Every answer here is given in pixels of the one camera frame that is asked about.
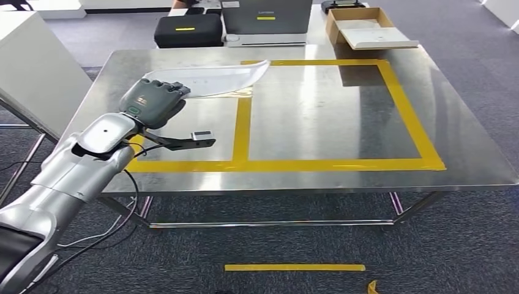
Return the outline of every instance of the yellow tape line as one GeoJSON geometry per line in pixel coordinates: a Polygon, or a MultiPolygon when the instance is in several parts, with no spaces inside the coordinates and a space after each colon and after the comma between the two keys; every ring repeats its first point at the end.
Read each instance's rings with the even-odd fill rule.
{"type": "Polygon", "coordinates": [[[225,271],[365,271],[364,265],[225,265],[225,271]]]}
{"type": "Polygon", "coordinates": [[[388,61],[380,60],[377,62],[378,69],[380,70],[380,74],[386,83],[387,89],[389,93],[393,97],[393,101],[395,106],[402,117],[402,120],[411,136],[414,144],[416,145],[416,149],[420,153],[423,159],[431,162],[436,166],[436,170],[445,170],[445,165],[441,161],[440,156],[435,150],[435,147],[427,133],[425,132],[422,124],[420,123],[420,119],[416,116],[416,113],[413,110],[413,106],[409,102],[406,97],[406,94],[400,83],[398,82],[397,75],[391,69],[388,61]]]}
{"type": "Polygon", "coordinates": [[[250,141],[250,113],[252,99],[239,98],[234,127],[233,161],[246,162],[248,160],[248,144],[250,141]]]}
{"type": "Polygon", "coordinates": [[[375,290],[375,288],[376,288],[376,280],[373,280],[368,284],[368,294],[378,294],[378,292],[375,290]]]}
{"type": "MultiPolygon", "coordinates": [[[[254,64],[258,61],[243,61],[254,64]]],[[[329,160],[248,160],[252,99],[239,98],[231,161],[145,161],[133,160],[130,172],[328,172],[328,171],[388,171],[388,170],[445,170],[440,156],[429,140],[420,120],[407,99],[398,78],[388,61],[381,59],[316,59],[273,60],[272,66],[377,66],[393,98],[396,108],[421,158],[404,159],[329,159],[329,160]]],[[[144,144],[136,136],[132,143],[144,144]]],[[[139,147],[132,145],[138,152],[139,147]]]]}
{"type": "MultiPolygon", "coordinates": [[[[241,64],[254,64],[262,60],[245,60],[241,64]]],[[[271,66],[376,66],[380,59],[279,59],[271,60],[271,66]]]]}

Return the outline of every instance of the black case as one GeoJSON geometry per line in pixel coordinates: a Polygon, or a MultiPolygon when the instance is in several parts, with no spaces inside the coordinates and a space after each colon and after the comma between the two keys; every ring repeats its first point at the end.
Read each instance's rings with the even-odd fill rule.
{"type": "Polygon", "coordinates": [[[159,48],[219,47],[222,31],[217,14],[163,17],[155,30],[155,43],[159,48]]]}

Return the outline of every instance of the cable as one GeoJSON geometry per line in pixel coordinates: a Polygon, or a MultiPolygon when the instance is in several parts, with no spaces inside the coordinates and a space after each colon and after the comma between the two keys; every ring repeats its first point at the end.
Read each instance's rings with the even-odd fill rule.
{"type": "Polygon", "coordinates": [[[8,167],[4,167],[4,168],[0,169],[0,172],[10,169],[13,166],[15,166],[16,164],[42,164],[42,163],[43,162],[41,162],[41,161],[16,161],[16,162],[13,162],[12,164],[10,164],[8,167]]]}
{"type": "Polygon", "coordinates": [[[169,146],[169,145],[177,145],[177,143],[173,143],[173,144],[158,144],[158,145],[155,145],[155,146],[151,146],[150,148],[146,148],[146,149],[143,149],[141,152],[137,153],[136,155],[134,155],[133,158],[137,158],[143,154],[147,154],[148,151],[152,151],[152,150],[155,150],[155,149],[158,149],[158,148],[162,148],[162,147],[166,147],[166,146],[169,146]]]}
{"type": "Polygon", "coordinates": [[[137,210],[137,207],[138,207],[138,204],[139,204],[138,203],[138,200],[139,200],[139,187],[137,185],[137,182],[135,181],[135,178],[132,176],[132,174],[129,171],[127,171],[127,170],[124,170],[124,172],[128,175],[128,177],[130,177],[130,179],[132,180],[133,185],[135,186],[135,203],[133,204],[133,207],[132,207],[132,210],[131,210],[130,214],[128,214],[128,216],[124,219],[124,221],[122,221],[122,223],[115,230],[113,230],[112,232],[110,232],[106,236],[103,236],[102,238],[98,239],[97,241],[93,242],[92,244],[86,246],[85,248],[79,250],[78,252],[72,254],[70,257],[65,259],[59,265],[57,265],[54,268],[50,269],[49,272],[47,272],[41,279],[39,279],[37,282],[35,282],[32,286],[28,287],[27,290],[24,292],[24,294],[27,294],[27,293],[33,291],[36,287],[38,287],[43,282],[45,282],[49,277],[51,277],[54,274],[56,274],[59,270],[61,270],[61,268],[63,268],[64,266],[66,266],[67,264],[69,264],[70,262],[75,260],[78,256],[80,256],[81,254],[85,253],[86,251],[92,249],[94,246],[100,244],[101,242],[103,242],[106,239],[108,239],[111,236],[113,236],[115,233],[120,231],[128,221],[130,221],[130,218],[132,217],[134,212],[137,210]]]}
{"type": "Polygon", "coordinates": [[[139,143],[127,143],[128,145],[137,145],[141,148],[141,152],[144,151],[144,156],[147,155],[147,152],[146,152],[146,148],[144,148],[143,145],[139,144],[139,143]]]}
{"type": "MultiPolygon", "coordinates": [[[[130,205],[132,205],[134,202],[135,202],[135,199],[133,199],[133,200],[132,200],[128,205],[126,205],[126,207],[127,207],[127,208],[130,207],[130,205]]],[[[115,228],[115,226],[116,226],[117,223],[121,220],[121,218],[122,218],[122,216],[119,216],[119,217],[114,221],[114,223],[112,224],[112,226],[111,226],[108,230],[106,230],[105,233],[102,233],[102,234],[99,234],[99,235],[90,236],[90,237],[86,237],[86,238],[82,238],[82,239],[79,239],[79,240],[74,241],[74,242],[72,242],[72,243],[65,244],[65,245],[63,245],[63,244],[58,244],[58,247],[60,247],[61,249],[65,249],[65,248],[71,247],[71,246],[73,246],[73,245],[76,245],[76,244],[78,244],[78,243],[80,243],[80,242],[83,242],[83,241],[86,241],[86,240],[90,240],[90,239],[94,239],[94,238],[99,238],[99,237],[106,236],[107,234],[110,233],[110,231],[112,231],[112,230],[115,228]]]]}
{"type": "MultiPolygon", "coordinates": [[[[110,245],[107,245],[105,247],[93,247],[90,250],[104,250],[104,249],[115,247],[115,246],[123,243],[124,241],[128,240],[131,236],[133,236],[135,231],[137,231],[137,227],[138,226],[135,225],[133,227],[132,231],[126,237],[124,237],[123,239],[120,239],[119,241],[115,242],[114,244],[110,244],[110,245]]],[[[66,249],[83,249],[83,248],[85,248],[85,246],[68,246],[68,247],[58,248],[56,251],[66,250],[66,249]]]]}

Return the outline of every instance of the open cardboard box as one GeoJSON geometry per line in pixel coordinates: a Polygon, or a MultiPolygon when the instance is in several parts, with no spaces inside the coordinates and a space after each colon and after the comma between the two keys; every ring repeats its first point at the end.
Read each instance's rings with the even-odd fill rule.
{"type": "Polygon", "coordinates": [[[326,32],[332,44],[348,43],[353,50],[415,48],[377,7],[330,9],[326,32]]]}

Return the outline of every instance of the metal frame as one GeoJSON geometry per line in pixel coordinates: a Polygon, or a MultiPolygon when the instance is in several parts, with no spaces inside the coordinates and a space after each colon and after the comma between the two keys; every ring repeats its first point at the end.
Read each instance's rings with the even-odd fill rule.
{"type": "MultiPolygon", "coordinates": [[[[331,226],[331,225],[383,225],[393,226],[404,223],[419,211],[428,208],[434,202],[443,198],[449,192],[430,192],[409,208],[403,209],[400,198],[396,192],[390,192],[389,197],[395,210],[395,217],[392,219],[351,219],[351,220],[277,220],[269,222],[149,222],[147,215],[151,208],[153,198],[147,196],[141,213],[134,213],[131,221],[148,228],[229,228],[229,227],[304,227],[304,226],[331,226]]],[[[111,197],[101,197],[99,201],[107,205],[118,214],[128,216],[131,213],[126,206],[111,197]]]]}
{"type": "Polygon", "coordinates": [[[0,130],[26,130],[26,129],[33,129],[40,133],[38,136],[38,139],[34,142],[31,149],[27,152],[27,155],[23,159],[24,163],[22,163],[13,173],[11,178],[9,179],[9,182],[7,182],[6,186],[3,188],[2,192],[0,192],[0,206],[4,203],[7,196],[13,189],[13,187],[18,182],[18,179],[22,175],[22,173],[25,171],[25,169],[28,166],[28,163],[26,161],[30,161],[36,152],[38,151],[38,148],[40,148],[41,144],[43,143],[43,140],[45,138],[51,140],[54,143],[58,142],[58,138],[54,138],[51,134],[51,132],[47,131],[43,126],[40,126],[37,122],[33,121],[29,116],[23,114],[23,110],[18,109],[16,106],[11,105],[8,103],[8,100],[5,99],[0,93],[0,106],[4,107],[7,111],[11,112],[14,116],[16,116],[18,119],[23,121],[25,124],[0,124],[0,130]]]}

